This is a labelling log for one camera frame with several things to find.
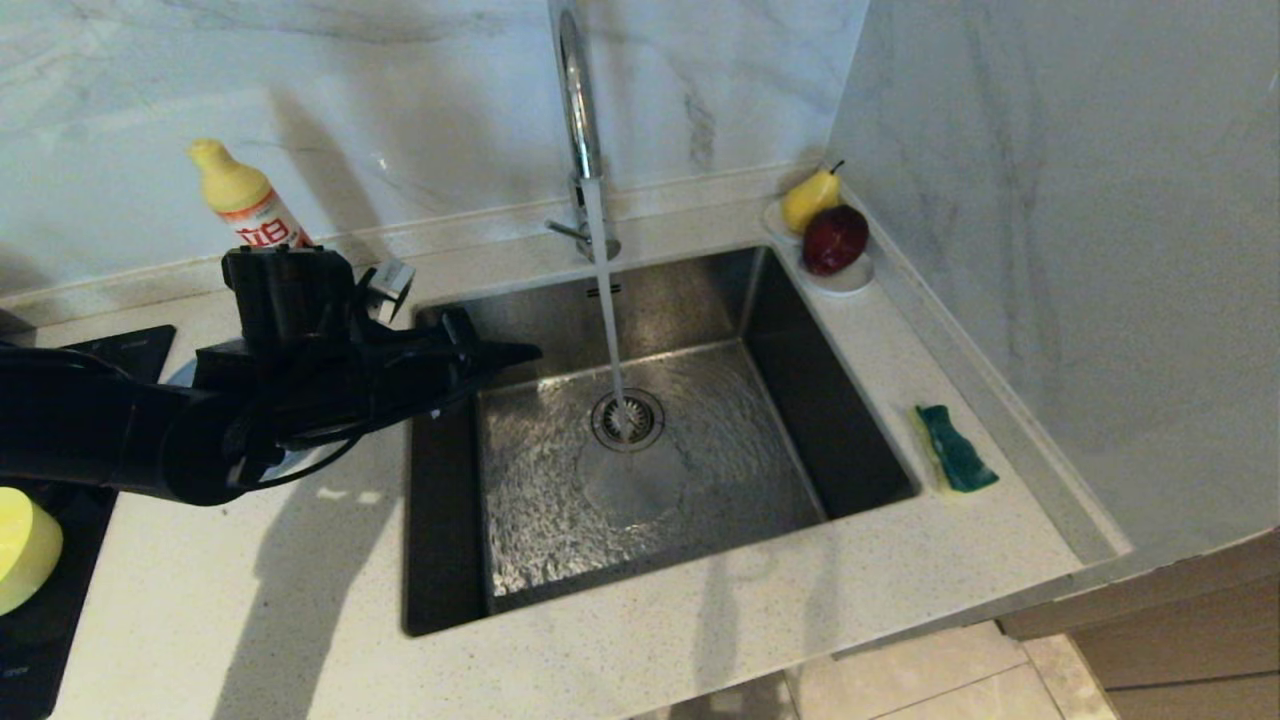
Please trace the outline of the dark red apple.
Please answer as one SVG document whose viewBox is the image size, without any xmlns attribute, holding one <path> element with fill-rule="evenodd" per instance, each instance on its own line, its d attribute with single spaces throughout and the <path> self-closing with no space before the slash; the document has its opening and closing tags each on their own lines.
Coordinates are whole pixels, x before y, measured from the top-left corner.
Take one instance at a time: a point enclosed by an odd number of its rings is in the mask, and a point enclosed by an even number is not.
<svg viewBox="0 0 1280 720">
<path fill-rule="evenodd" d="M 818 211 L 803 236 L 801 264 L 813 275 L 833 275 L 852 265 L 870 242 L 867 217 L 849 205 Z"/>
</svg>

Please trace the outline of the grey-blue plate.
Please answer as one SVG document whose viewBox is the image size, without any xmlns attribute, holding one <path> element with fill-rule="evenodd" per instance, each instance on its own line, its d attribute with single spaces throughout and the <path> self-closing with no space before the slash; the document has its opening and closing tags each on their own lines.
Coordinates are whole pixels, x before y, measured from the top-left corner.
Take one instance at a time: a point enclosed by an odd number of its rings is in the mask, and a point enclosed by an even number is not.
<svg viewBox="0 0 1280 720">
<path fill-rule="evenodd" d="M 177 370 L 165 374 L 163 382 L 169 386 L 192 387 L 195 383 L 196 368 L 197 360 L 192 357 Z M 344 441 L 335 441 L 315 448 L 287 450 L 283 460 L 275 466 L 269 468 L 262 474 L 259 482 L 259 488 L 264 489 L 266 486 L 278 483 L 282 478 L 306 473 L 311 468 L 320 465 L 323 461 L 334 457 L 334 455 L 339 454 L 344 446 Z"/>
</svg>

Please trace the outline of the green and yellow sponge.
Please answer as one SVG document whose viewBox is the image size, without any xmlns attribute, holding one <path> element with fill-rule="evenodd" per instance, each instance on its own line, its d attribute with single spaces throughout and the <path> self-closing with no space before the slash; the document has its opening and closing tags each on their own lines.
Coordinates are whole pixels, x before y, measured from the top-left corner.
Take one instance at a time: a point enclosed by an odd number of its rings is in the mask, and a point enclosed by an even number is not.
<svg viewBox="0 0 1280 720">
<path fill-rule="evenodd" d="M 943 492 L 972 495 L 1000 482 L 973 442 L 955 427 L 947 406 L 916 405 L 911 419 Z"/>
</svg>

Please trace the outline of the light wood cabinet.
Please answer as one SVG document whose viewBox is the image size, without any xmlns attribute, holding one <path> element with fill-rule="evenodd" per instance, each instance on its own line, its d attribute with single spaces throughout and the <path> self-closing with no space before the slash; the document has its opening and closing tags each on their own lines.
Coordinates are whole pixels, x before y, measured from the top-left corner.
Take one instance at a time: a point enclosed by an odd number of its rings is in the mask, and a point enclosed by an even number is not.
<svg viewBox="0 0 1280 720">
<path fill-rule="evenodd" d="M 1125 720 L 1280 720 L 1280 527 L 998 625 L 1068 638 Z"/>
</svg>

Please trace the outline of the stainless steel sink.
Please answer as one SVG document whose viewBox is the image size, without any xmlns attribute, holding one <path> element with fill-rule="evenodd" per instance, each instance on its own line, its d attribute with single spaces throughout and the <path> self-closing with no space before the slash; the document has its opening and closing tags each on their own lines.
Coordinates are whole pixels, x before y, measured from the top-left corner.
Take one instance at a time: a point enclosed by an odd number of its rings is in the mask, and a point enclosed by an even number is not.
<svg viewBox="0 0 1280 720">
<path fill-rule="evenodd" d="M 411 637 L 768 541 L 913 497 L 785 260 L 763 246 L 611 277 L 625 388 L 666 428 L 593 436 L 611 360 L 591 277 L 453 302 L 539 378 L 411 425 L 403 611 Z"/>
</svg>

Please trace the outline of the yellow dish soap bottle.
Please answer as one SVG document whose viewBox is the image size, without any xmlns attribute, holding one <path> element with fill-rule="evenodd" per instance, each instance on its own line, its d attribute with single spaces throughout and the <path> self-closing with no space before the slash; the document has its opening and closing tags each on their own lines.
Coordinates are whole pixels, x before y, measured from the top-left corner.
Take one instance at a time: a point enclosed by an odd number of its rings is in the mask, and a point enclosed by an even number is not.
<svg viewBox="0 0 1280 720">
<path fill-rule="evenodd" d="M 270 179 L 257 168 L 236 160 L 223 142 L 197 138 L 188 156 L 200 174 L 207 206 L 251 249 L 314 245 Z"/>
</svg>

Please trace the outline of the yellow bowl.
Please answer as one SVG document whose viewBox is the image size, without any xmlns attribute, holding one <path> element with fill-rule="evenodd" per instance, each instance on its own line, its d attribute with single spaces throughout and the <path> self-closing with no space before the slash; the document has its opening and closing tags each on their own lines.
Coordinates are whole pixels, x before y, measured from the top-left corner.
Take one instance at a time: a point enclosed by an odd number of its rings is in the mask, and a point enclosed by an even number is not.
<svg viewBox="0 0 1280 720">
<path fill-rule="evenodd" d="M 0 487 L 0 616 L 29 601 L 61 556 L 58 520 L 26 492 Z"/>
</svg>

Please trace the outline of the chrome kitchen faucet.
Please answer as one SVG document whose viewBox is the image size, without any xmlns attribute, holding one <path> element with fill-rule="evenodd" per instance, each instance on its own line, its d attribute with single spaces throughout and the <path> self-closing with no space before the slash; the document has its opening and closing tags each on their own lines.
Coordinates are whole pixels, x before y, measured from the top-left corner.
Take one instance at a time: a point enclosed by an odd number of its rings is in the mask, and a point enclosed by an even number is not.
<svg viewBox="0 0 1280 720">
<path fill-rule="evenodd" d="M 598 135 L 593 79 L 589 64 L 588 36 L 579 17 L 577 0 L 547 0 L 550 23 L 550 41 L 559 82 L 561 106 L 570 142 L 570 201 L 575 213 L 575 228 L 586 231 L 582 181 L 599 178 L 604 186 L 605 165 Z M 611 227 L 605 210 L 608 232 L 608 259 L 620 254 L 620 241 Z M 579 252 L 593 261 L 593 242 L 575 241 Z"/>
</svg>

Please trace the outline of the metal sink drain strainer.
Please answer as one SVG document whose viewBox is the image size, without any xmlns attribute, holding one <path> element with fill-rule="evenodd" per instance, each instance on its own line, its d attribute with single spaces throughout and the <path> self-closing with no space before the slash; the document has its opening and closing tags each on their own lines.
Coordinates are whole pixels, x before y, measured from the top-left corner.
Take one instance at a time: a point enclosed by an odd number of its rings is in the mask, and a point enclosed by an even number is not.
<svg viewBox="0 0 1280 720">
<path fill-rule="evenodd" d="M 666 410 L 644 389 L 628 387 L 622 393 L 599 398 L 591 410 L 590 428 L 595 439 L 609 451 L 635 454 L 652 447 L 666 428 Z"/>
</svg>

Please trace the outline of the running water stream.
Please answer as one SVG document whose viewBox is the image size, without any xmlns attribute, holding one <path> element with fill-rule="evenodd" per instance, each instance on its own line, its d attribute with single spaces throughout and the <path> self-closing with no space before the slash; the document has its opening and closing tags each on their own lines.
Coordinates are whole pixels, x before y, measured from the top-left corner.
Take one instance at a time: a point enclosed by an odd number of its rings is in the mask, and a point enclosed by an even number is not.
<svg viewBox="0 0 1280 720">
<path fill-rule="evenodd" d="M 611 389 L 614 396 L 614 410 L 608 413 L 607 416 L 611 418 L 611 421 L 613 423 L 613 427 L 620 437 L 620 442 L 628 445 L 632 420 L 625 396 L 614 305 L 611 292 L 608 232 L 605 225 L 604 202 L 602 197 L 602 181 L 599 178 L 584 179 L 582 196 L 585 217 L 588 219 L 588 228 L 591 237 L 591 255 L 596 273 L 596 286 L 599 290 L 599 300 L 605 328 L 605 343 L 611 360 Z"/>
</svg>

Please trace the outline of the yellow pear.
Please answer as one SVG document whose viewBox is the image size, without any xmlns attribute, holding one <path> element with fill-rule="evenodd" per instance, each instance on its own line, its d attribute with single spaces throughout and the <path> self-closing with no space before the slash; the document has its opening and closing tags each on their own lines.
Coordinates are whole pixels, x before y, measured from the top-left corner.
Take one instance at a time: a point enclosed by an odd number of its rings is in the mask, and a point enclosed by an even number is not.
<svg viewBox="0 0 1280 720">
<path fill-rule="evenodd" d="M 838 206 L 841 190 L 838 170 L 844 164 L 845 160 L 840 160 L 831 168 L 815 170 L 782 197 L 781 217 L 790 232 L 803 234 L 818 213 Z"/>
</svg>

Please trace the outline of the black induction cooktop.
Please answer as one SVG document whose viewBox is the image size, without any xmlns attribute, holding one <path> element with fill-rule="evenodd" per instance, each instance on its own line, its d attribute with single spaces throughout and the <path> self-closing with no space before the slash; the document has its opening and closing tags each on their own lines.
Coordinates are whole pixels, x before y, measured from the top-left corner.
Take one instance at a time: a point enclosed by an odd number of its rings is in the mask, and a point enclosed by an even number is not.
<svg viewBox="0 0 1280 720">
<path fill-rule="evenodd" d="M 0 487 L 63 532 L 46 584 L 0 616 L 0 720 L 45 720 L 120 492 L 164 493 L 163 441 L 178 397 L 160 387 L 173 325 L 54 347 L 0 342 Z"/>
</svg>

